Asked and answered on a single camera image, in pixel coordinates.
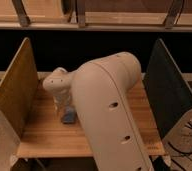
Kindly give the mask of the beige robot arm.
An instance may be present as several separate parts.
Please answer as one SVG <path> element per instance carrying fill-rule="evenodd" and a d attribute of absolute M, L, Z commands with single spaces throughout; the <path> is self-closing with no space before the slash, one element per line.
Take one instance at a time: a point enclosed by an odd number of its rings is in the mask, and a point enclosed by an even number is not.
<path fill-rule="evenodd" d="M 138 59 L 119 52 L 72 72 L 59 67 L 43 81 L 57 106 L 72 97 L 99 171 L 154 171 L 127 98 L 140 78 Z"/>

